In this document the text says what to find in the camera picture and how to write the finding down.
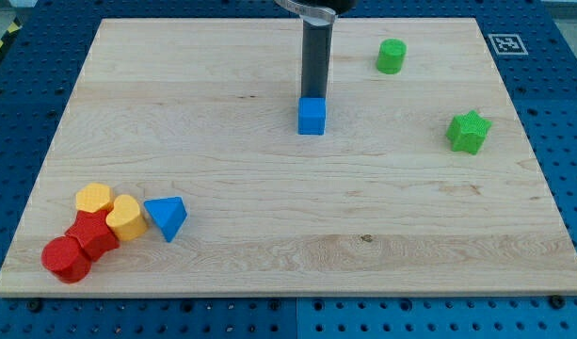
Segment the robot arm end with band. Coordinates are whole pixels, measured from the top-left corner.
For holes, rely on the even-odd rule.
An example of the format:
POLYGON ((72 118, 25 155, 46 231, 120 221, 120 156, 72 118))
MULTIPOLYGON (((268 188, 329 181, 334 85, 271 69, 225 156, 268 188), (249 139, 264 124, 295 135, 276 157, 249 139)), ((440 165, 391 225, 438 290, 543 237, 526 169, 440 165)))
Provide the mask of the robot arm end with band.
POLYGON ((333 24, 358 4, 358 0, 274 0, 281 8, 314 24, 333 24))

